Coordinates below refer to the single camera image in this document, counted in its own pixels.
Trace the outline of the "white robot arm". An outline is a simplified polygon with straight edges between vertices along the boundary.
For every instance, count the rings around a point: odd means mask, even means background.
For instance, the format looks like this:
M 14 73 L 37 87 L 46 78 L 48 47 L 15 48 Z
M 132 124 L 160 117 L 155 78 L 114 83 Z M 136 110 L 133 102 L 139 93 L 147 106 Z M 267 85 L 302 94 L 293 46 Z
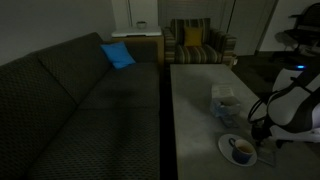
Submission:
M 257 146 L 271 137 L 280 148 L 285 142 L 320 142 L 320 68 L 295 65 L 283 68 L 271 93 L 250 109 L 247 121 Z

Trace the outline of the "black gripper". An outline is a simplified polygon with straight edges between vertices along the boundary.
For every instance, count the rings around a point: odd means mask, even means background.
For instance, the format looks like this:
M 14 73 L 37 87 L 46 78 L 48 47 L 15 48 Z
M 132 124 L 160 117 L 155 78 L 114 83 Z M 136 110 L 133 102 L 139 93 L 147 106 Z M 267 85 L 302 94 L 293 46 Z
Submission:
M 266 123 L 257 122 L 252 125 L 251 136 L 255 140 L 255 144 L 260 146 L 264 139 L 271 135 L 269 126 Z

